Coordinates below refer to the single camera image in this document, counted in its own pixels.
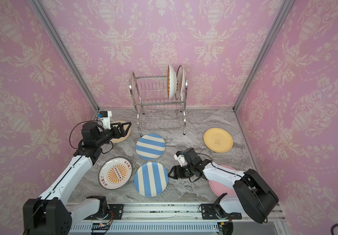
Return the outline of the blue white striped plate front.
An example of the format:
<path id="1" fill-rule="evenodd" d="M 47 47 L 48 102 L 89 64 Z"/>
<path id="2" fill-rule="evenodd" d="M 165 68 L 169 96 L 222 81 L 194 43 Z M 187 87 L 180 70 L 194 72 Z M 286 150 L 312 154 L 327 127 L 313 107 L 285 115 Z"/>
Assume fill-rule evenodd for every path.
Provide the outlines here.
<path id="1" fill-rule="evenodd" d="M 134 176 L 135 189 L 144 197 L 160 195 L 168 182 L 167 169 L 157 162 L 148 162 L 140 166 Z"/>

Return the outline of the black white floral plate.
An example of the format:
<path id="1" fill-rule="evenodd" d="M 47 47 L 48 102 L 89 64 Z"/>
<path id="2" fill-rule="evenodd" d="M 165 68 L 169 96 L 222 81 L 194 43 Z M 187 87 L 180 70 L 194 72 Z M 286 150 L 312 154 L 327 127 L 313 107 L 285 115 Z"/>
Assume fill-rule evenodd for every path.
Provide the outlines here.
<path id="1" fill-rule="evenodd" d="M 171 100 L 176 93 L 176 72 L 171 65 L 168 65 L 168 100 Z"/>

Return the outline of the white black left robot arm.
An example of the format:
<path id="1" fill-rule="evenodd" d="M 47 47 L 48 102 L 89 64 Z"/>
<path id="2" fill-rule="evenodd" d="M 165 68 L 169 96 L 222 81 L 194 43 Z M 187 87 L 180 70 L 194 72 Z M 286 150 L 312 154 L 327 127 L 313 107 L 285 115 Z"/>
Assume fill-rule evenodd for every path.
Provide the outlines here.
<path id="1" fill-rule="evenodd" d="M 66 205 L 72 191 L 97 162 L 102 146 L 125 137 L 131 122 L 112 123 L 105 129 L 91 120 L 82 122 L 82 126 L 83 138 L 69 165 L 38 198 L 28 199 L 23 205 L 23 234 L 67 235 L 72 225 L 90 216 L 104 219 L 113 215 L 104 196 L 90 196 L 69 209 Z"/>

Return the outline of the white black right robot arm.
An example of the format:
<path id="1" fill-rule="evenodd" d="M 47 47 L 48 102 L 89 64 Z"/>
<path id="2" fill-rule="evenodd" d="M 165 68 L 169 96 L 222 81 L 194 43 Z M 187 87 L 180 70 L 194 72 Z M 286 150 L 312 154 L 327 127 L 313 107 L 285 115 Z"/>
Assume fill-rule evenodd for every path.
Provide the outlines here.
<path id="1" fill-rule="evenodd" d="M 174 158 L 179 165 L 172 167 L 168 177 L 172 179 L 205 179 L 218 182 L 236 193 L 245 213 L 255 222 L 268 222 L 268 216 L 279 203 L 279 198 L 254 169 L 245 172 L 227 169 L 212 159 L 202 160 L 193 148 L 178 151 Z"/>

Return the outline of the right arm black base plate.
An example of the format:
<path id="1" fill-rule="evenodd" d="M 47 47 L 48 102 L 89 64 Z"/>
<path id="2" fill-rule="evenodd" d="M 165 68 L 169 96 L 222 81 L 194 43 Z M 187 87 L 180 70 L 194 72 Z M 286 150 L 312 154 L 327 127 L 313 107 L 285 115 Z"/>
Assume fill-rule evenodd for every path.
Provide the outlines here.
<path id="1" fill-rule="evenodd" d="M 239 212 L 226 213 L 220 206 L 214 204 L 201 204 L 200 211 L 202 213 L 202 218 L 204 220 L 216 220 L 216 219 L 226 219 L 226 220 L 241 220 L 242 214 Z"/>

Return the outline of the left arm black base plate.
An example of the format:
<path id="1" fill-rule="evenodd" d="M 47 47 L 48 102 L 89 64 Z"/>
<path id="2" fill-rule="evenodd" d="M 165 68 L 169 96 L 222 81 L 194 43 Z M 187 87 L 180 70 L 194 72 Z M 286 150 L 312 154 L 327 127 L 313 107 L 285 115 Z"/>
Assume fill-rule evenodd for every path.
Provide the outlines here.
<path id="1" fill-rule="evenodd" d="M 102 213 L 90 215 L 85 220 L 121 220 L 123 215 L 123 204 L 108 204 L 107 209 Z"/>

